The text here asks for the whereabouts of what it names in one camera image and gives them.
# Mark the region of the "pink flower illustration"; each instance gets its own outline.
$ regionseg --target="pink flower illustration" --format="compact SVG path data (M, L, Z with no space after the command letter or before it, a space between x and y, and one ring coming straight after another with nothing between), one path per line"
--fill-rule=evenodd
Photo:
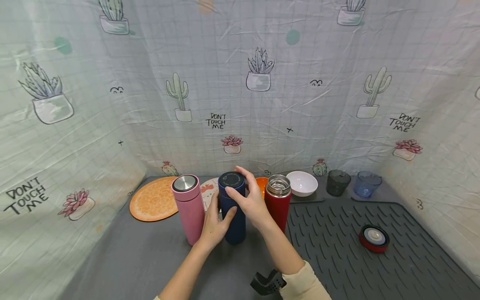
M397 142L395 149L406 149L411 153L420 154L422 147L420 147L419 143L415 140L403 140L401 142Z
M225 139L221 140L223 142L223 146L226 147L226 146L240 146L241 144L243 144L243 141L241 140L241 138L239 137L236 137L235 135L230 135L230 136L226 136Z
M64 217L73 214L77 208L82 206L87 201L89 190L82 189L80 192L75 192L67 196L67 200L63 204L65 206L58 214L65 214Z

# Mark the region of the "transparent cup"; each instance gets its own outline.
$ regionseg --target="transparent cup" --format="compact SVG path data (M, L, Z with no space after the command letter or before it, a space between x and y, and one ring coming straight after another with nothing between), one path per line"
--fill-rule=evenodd
M353 191L360 198L370 199L380 184L382 184L382 177L369 171L360 171L357 174Z
M350 175L341 170L331 170L328 172L327 178L327 193L338 197L343 194L348 184L350 183Z

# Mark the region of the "thermos bottle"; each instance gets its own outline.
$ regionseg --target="thermos bottle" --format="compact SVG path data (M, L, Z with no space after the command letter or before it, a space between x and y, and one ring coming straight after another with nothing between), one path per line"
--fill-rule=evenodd
M172 182L172 192L179 209L183 231L188 243L194 245L204 227L205 211L200 184L195 175L183 175Z
M230 198L225 191L225 188L228 186L237 190L242 196L245 196L245 177L238 172L227 172L218 178L218 200L220 202L220 208L222 209L223 218L225 218L229 209L234 206L237 207L237 213L233 217L227 234L225 235L225 240L229 244L236 245L243 242L246 237L245 214L237 202Z
M283 175L272 175L265 186L265 204L275 223L285 233L288 208L292 197L290 180Z

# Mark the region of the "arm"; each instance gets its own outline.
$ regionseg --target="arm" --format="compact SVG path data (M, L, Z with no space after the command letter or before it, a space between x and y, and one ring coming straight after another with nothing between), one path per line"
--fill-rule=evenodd
M212 196L212 201L205 215L204 229L198 242L175 272L172 279L158 295L161 300L187 300L192 293L193 285L210 252L225 236L230 223L237 212L233 207L223 221L218 219L218 192Z
M280 290L282 298L284 300L331 300L310 264L300 257L270 216L253 174L241 167L235 167L235 170L247 179L250 194L245 198L235 189L226 188L225 190L239 204L263 236L275 267L287 282L287 285Z
M180 268L175 272L175 275L160 293L160 299L187 300L209 254L210 251L206 247L196 243L180 265Z

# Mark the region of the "hand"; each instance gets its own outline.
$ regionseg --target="hand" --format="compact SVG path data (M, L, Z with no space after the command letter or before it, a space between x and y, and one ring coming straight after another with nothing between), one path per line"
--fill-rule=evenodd
M218 217L218 212L220 211L218 207L218 191L216 191L212 196L212 201L208 207L207 213L205 215L204 229L202 230L202 235L200 236L198 242L199 246L204 247L207 251L213 250L218 243L223 239L227 233L230 223L237 213L237 207L234 206L227 212L225 219L220 220Z
M265 205L265 200L263 199L262 192L258 187L257 181L252 173L245 170L242 167L236 166L235 171L241 173L245 176L248 184L248 190L250 194L247 198L240 195L235 189L231 187L225 188L227 194L235 200L245 215L252 221L252 224L260 229L263 225L267 224L270 221L273 221L272 216L268 212L267 206Z

